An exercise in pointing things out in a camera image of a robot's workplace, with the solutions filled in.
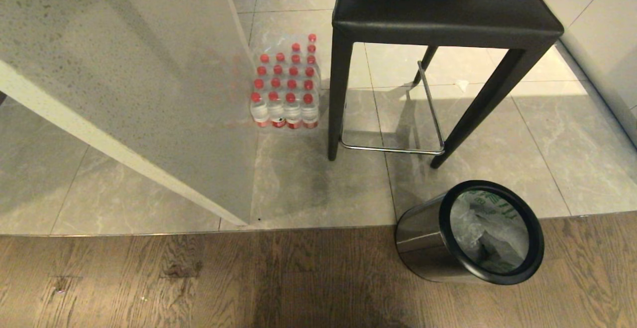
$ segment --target plastic water bottle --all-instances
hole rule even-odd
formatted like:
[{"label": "plastic water bottle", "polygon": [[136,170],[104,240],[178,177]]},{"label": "plastic water bottle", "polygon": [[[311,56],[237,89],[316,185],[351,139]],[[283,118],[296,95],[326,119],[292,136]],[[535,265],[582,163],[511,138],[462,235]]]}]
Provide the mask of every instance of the plastic water bottle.
[{"label": "plastic water bottle", "polygon": [[316,56],[316,52],[317,52],[317,35],[314,34],[314,33],[310,33],[308,35],[307,50],[308,50],[308,55],[312,54],[312,55]]},{"label": "plastic water bottle", "polygon": [[314,68],[314,72],[316,74],[317,80],[320,82],[320,68],[319,68],[319,61],[317,60],[316,56],[313,54],[310,54],[307,58],[306,58],[306,64],[308,67],[312,67]]},{"label": "plastic water bottle", "polygon": [[296,79],[288,79],[287,80],[287,89],[289,92],[295,92],[296,88],[298,88],[298,83]]},{"label": "plastic water bottle", "polygon": [[281,86],[281,79],[274,77],[270,81],[270,91],[277,92],[277,95],[282,98],[285,96],[285,89]]},{"label": "plastic water bottle", "polygon": [[254,80],[254,89],[257,92],[260,92],[261,90],[263,90],[265,86],[266,86],[266,83],[263,81],[263,79],[257,78]]},{"label": "plastic water bottle", "polygon": [[316,74],[314,67],[305,67],[305,80],[314,82],[314,90],[320,91],[320,78]]},{"label": "plastic water bottle", "polygon": [[280,64],[277,64],[273,67],[272,71],[274,72],[275,76],[282,76],[283,75],[283,67]]},{"label": "plastic water bottle", "polygon": [[312,95],[312,101],[314,102],[314,104],[316,104],[317,106],[319,105],[319,92],[316,90],[316,87],[314,86],[314,81],[307,79],[303,82],[303,89],[305,89],[305,94],[311,94]]},{"label": "plastic water bottle", "polygon": [[279,95],[276,91],[270,92],[268,95],[270,101],[268,102],[268,114],[272,121],[272,126],[275,128],[281,128],[285,126],[285,112],[283,102],[279,99]]},{"label": "plastic water bottle", "polygon": [[268,68],[265,65],[259,65],[259,67],[257,67],[257,75],[260,78],[265,78],[268,76]]},{"label": "plastic water bottle", "polygon": [[270,56],[268,56],[268,54],[261,54],[261,56],[259,56],[259,61],[261,61],[261,65],[268,67],[270,64]]},{"label": "plastic water bottle", "polygon": [[296,79],[299,76],[298,67],[291,66],[290,69],[288,70],[288,72],[290,74],[290,78],[292,78],[292,79]]},{"label": "plastic water bottle", "polygon": [[277,53],[277,64],[278,65],[286,65],[287,61],[285,61],[285,54],[283,53]]},{"label": "plastic water bottle", "polygon": [[290,56],[292,64],[293,65],[301,65],[301,63],[303,63],[304,57],[305,56],[303,56],[303,52],[301,52],[301,45],[299,43],[293,43],[292,44],[292,54]]},{"label": "plastic water bottle", "polygon": [[266,101],[264,101],[261,94],[257,92],[254,92],[250,99],[250,114],[252,114],[252,119],[254,119],[261,128],[268,126],[270,116],[268,114],[268,104],[266,104]]},{"label": "plastic water bottle", "polygon": [[294,93],[288,93],[285,95],[285,120],[287,126],[292,129],[298,129],[303,122],[301,121],[301,104],[296,101],[296,95]]},{"label": "plastic water bottle", "polygon": [[303,105],[301,106],[301,120],[303,125],[308,128],[316,128],[319,125],[319,103],[318,97],[315,98],[312,94],[306,93],[303,95]]}]

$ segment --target black stool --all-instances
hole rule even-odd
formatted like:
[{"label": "black stool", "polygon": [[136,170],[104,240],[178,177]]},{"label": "black stool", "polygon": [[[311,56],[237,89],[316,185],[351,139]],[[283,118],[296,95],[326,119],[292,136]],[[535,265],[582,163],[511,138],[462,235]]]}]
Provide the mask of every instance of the black stool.
[{"label": "black stool", "polygon": [[[439,167],[564,33],[542,0],[336,0],[327,155],[336,159],[355,42],[428,45],[426,69],[439,46],[509,51],[444,141]],[[414,85],[420,81],[416,74]]]}]

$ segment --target chrome footrest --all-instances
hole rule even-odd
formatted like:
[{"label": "chrome footrest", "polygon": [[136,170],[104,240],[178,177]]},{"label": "chrome footrest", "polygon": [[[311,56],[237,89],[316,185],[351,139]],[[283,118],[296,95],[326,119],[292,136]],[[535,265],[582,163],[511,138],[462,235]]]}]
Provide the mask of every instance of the chrome footrest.
[{"label": "chrome footrest", "polygon": [[429,108],[431,110],[432,120],[434,122],[434,127],[436,128],[437,138],[440,144],[439,149],[432,150],[421,150],[421,149],[394,149],[391,147],[377,147],[377,146],[358,146],[358,145],[350,145],[344,142],[343,140],[343,128],[344,128],[344,117],[343,115],[343,126],[341,127],[341,136],[340,142],[341,145],[348,149],[356,149],[356,150],[369,150],[369,151],[385,151],[388,153],[405,153],[405,154],[421,154],[421,155],[442,155],[444,154],[444,139],[442,131],[440,130],[440,124],[437,121],[436,111],[434,110],[434,104],[431,97],[431,90],[429,90],[429,85],[427,83],[427,78],[425,77],[425,71],[423,70],[423,63],[418,61],[418,71],[421,74],[421,79],[423,80],[423,86],[425,87],[425,94],[427,94],[427,101],[429,104]]}]

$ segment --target trash can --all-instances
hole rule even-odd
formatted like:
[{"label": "trash can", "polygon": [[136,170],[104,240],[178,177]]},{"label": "trash can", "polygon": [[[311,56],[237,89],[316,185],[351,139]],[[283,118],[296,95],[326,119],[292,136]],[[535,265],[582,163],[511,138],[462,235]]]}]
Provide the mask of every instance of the trash can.
[{"label": "trash can", "polygon": [[426,280],[514,285],[539,268],[544,237],[523,199],[502,185],[472,180],[405,212],[396,248]]}]

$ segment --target wooden floor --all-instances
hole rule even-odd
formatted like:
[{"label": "wooden floor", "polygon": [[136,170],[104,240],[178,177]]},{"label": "wooden floor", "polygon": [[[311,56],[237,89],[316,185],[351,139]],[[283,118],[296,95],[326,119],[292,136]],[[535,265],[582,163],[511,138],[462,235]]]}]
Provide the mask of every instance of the wooden floor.
[{"label": "wooden floor", "polygon": [[390,226],[0,237],[0,326],[637,326],[637,213],[542,225],[544,264],[512,287],[421,280]]}]

